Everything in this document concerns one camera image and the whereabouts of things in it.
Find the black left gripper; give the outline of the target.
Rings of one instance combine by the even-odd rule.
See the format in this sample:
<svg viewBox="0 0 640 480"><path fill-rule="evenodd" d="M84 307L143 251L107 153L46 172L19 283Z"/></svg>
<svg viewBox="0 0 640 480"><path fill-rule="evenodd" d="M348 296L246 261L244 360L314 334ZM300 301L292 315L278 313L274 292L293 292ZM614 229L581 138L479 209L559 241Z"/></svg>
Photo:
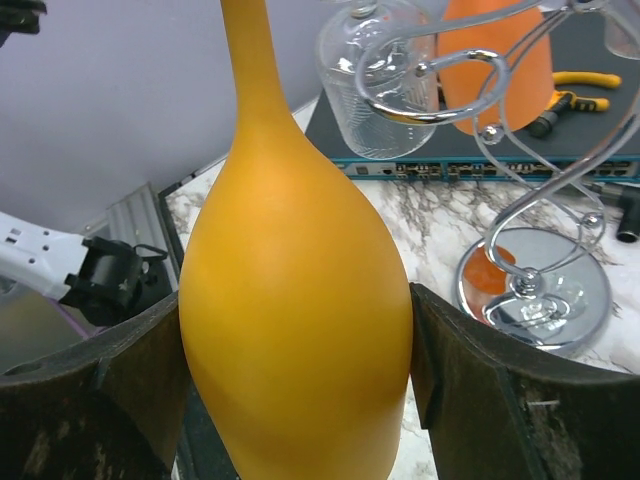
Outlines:
<svg viewBox="0 0 640 480"><path fill-rule="evenodd" d="M47 6L41 0L0 0L0 46L11 34L37 35Z"/></svg>

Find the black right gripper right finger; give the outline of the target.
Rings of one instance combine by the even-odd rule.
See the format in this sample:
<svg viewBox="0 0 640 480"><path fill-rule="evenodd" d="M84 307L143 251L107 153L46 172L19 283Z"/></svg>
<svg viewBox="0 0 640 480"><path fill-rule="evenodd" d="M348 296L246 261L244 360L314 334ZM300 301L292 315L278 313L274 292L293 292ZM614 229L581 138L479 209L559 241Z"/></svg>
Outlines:
<svg viewBox="0 0 640 480"><path fill-rule="evenodd" d="M411 377L441 479L636 479L639 379L537 350L412 284Z"/></svg>

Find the chrome wine glass rack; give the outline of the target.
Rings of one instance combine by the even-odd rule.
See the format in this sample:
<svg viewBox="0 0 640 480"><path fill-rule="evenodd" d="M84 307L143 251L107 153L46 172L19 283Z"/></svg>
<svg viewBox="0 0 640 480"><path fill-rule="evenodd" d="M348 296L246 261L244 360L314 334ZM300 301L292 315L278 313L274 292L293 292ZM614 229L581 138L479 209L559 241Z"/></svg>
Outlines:
<svg viewBox="0 0 640 480"><path fill-rule="evenodd" d="M606 11L637 42L639 5L635 1L567 1L548 18L523 29L520 38L505 53L493 48L459 48L435 55L418 64L415 75L437 74L460 64L476 62L491 68L474 97L464 105L444 110L403 111L377 100L364 85L366 62L383 47L399 40L459 35L469 29L492 25L537 10L535 1L520 1L480 14L403 27L378 38L365 50L355 70L355 86L365 104L385 119L410 126L433 128L470 121L477 147L487 151L492 143L512 139L505 111L496 120L482 122L481 115L506 102L513 77L529 52L565 19L578 14ZM639 127L639 107L632 104L618 126L586 156L566 168L553 168L547 181L529 185L526 193L495 217L485 238L473 245L458 266L456 298L469 316L538 350L568 355L583 349L605 326L612 308L609 280L592 256L593 248L605 232L606 212L598 205L592 212L576 217L575 238L534 228L516 228L513 221L541 202L552 202L555 194L572 188L593 198L584 177L603 164L628 142ZM471 281L472 256L487 262L488 271L503 274L500 290L485 293Z"/></svg>

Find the clear patterned wine glass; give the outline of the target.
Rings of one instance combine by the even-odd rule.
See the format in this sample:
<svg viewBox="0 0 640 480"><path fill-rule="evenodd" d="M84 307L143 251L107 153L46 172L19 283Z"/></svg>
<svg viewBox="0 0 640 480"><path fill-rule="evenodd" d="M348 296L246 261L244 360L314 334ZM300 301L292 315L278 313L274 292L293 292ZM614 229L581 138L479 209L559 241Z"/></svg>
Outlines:
<svg viewBox="0 0 640 480"><path fill-rule="evenodd" d="M621 27L617 19L611 16L610 11L606 11L604 17L604 43L609 52L621 58L638 61L639 43Z"/></svg>

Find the yellow plastic goblet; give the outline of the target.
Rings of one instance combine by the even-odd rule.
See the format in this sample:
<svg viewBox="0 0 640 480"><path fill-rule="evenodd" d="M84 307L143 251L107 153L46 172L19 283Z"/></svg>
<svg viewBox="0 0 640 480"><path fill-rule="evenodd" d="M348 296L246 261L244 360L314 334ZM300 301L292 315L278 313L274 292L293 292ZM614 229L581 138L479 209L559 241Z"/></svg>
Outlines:
<svg viewBox="0 0 640 480"><path fill-rule="evenodd" d="M265 3L221 9L237 123L181 268L190 372L241 478L385 479L413 336L404 266L294 121Z"/></svg>

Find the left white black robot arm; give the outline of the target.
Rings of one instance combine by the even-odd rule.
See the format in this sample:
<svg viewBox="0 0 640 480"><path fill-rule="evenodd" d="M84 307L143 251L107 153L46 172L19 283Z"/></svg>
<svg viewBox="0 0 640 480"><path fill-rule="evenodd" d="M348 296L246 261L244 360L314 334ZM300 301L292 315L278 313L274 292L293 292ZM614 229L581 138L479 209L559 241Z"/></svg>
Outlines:
<svg viewBox="0 0 640 480"><path fill-rule="evenodd" d="M156 302L168 284L168 252L86 237L1 214L1 275L80 310L96 327L126 321Z"/></svg>

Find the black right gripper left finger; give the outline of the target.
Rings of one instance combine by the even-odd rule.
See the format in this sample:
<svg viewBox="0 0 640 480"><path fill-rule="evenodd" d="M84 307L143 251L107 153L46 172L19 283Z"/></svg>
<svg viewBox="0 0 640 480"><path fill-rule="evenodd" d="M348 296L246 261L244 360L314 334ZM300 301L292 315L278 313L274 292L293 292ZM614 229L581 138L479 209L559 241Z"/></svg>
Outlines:
<svg viewBox="0 0 640 480"><path fill-rule="evenodd" d="M2 478L170 478L189 382L176 295L2 373Z"/></svg>

